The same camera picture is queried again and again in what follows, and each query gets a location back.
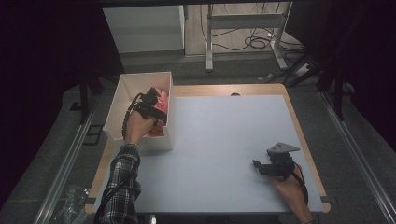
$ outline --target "white table surface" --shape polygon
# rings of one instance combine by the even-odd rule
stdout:
[[[282,95],[177,97],[175,142],[169,151],[142,148],[138,213],[290,211],[252,164],[252,160],[270,163],[266,149],[277,142],[301,148]],[[323,212],[304,153],[290,155],[303,166],[310,210]],[[107,180],[108,171],[99,196]]]

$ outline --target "black curtain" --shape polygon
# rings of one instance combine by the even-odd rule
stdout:
[[[25,1],[1,7],[3,203],[49,133],[64,92],[82,72],[90,80],[123,68],[99,6]]]

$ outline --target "floor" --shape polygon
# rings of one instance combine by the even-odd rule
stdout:
[[[212,15],[232,15],[232,14],[265,14],[285,12],[287,3],[246,3],[246,4],[215,4]],[[207,5],[188,6],[189,17],[185,20],[185,52],[186,55],[205,54],[207,39]],[[235,52],[263,52],[271,51],[268,40],[274,40],[268,34],[276,34],[277,29],[239,29],[239,30],[213,30],[212,44],[214,53],[235,53]],[[295,46],[300,42],[292,36],[284,33],[282,40],[291,44],[285,44],[287,48],[298,49]]]

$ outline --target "gray mat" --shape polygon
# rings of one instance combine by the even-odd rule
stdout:
[[[275,60],[215,61],[215,71],[205,72],[204,62],[156,63],[126,65],[127,73],[171,71],[175,85],[263,83],[258,77],[269,73],[281,74]],[[102,80],[106,90],[100,96],[92,124],[104,124],[114,94],[115,85]],[[363,181],[328,111],[315,91],[315,78],[288,89],[294,110],[318,168],[332,210],[318,215],[320,223],[387,223],[370,190]],[[78,87],[65,93],[64,106],[48,138],[35,160],[0,213],[0,223],[32,223],[59,168],[66,150],[77,132],[80,114],[69,111],[79,101]],[[394,152],[379,134],[359,115],[346,98],[344,103],[348,124],[378,179],[395,201],[396,180],[393,175]],[[98,158],[104,149],[106,136],[102,133],[97,146],[83,146],[65,185],[76,184],[89,188],[96,171]],[[65,192],[55,212],[64,204]],[[281,216],[284,223],[296,223],[291,215]]]

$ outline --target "white cardboard box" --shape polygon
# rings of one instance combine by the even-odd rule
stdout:
[[[120,147],[123,144],[122,123],[126,110],[139,92],[146,94],[151,87],[157,87],[162,91],[167,91],[169,94],[167,122],[166,126],[163,126],[164,136],[145,135],[140,143],[140,148],[142,150],[167,150],[173,148],[175,94],[170,72],[120,75],[120,81],[103,128],[107,137],[113,140],[115,147]]]

